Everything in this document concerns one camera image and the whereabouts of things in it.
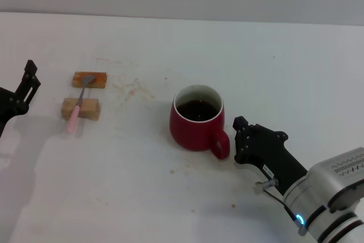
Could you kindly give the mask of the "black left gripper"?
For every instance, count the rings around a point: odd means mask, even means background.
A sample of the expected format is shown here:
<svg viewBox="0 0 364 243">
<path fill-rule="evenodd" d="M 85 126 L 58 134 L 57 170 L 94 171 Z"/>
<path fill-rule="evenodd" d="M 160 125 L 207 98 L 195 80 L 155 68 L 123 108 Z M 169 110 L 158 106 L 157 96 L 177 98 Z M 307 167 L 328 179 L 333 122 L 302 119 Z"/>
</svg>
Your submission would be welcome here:
<svg viewBox="0 0 364 243">
<path fill-rule="evenodd" d="M 32 60 L 28 60 L 24 69 L 24 75 L 15 92 L 1 88 L 1 132 L 2 135 L 7 122 L 15 116 L 21 116 L 28 112 L 29 103 L 40 87 L 40 81 L 36 77 L 38 68 Z"/>
</svg>

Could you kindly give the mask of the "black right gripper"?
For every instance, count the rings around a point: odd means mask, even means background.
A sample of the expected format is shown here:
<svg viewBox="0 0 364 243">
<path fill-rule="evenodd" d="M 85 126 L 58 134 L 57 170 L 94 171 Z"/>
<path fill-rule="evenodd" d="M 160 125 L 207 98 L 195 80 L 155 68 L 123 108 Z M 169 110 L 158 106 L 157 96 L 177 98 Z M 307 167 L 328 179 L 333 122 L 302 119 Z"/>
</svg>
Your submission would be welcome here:
<svg viewBox="0 0 364 243">
<path fill-rule="evenodd" d="M 288 135 L 260 125 L 251 125 L 243 117 L 234 119 L 235 156 L 238 164 L 250 164 L 263 172 L 268 179 L 277 179 L 275 187 L 281 195 L 297 180 L 307 174 L 307 170 L 284 147 Z"/>
</svg>

